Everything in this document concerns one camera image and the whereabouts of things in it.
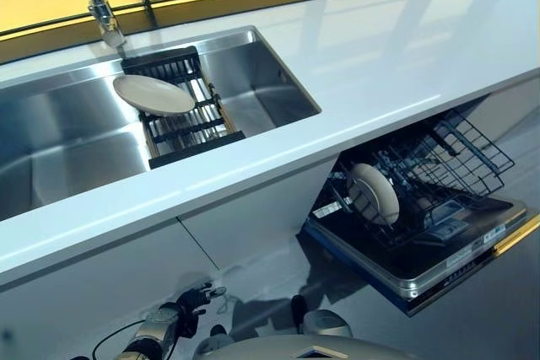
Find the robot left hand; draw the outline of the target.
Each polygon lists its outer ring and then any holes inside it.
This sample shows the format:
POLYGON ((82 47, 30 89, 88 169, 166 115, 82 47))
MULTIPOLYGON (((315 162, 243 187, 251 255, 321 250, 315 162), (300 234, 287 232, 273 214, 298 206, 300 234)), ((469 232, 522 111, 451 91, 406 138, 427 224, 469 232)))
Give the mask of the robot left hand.
POLYGON ((176 300, 181 308, 179 315, 177 336, 183 338, 192 338, 197 333, 199 317, 206 313, 203 306, 219 296, 226 293, 226 287, 215 287, 211 282, 191 288, 176 300))

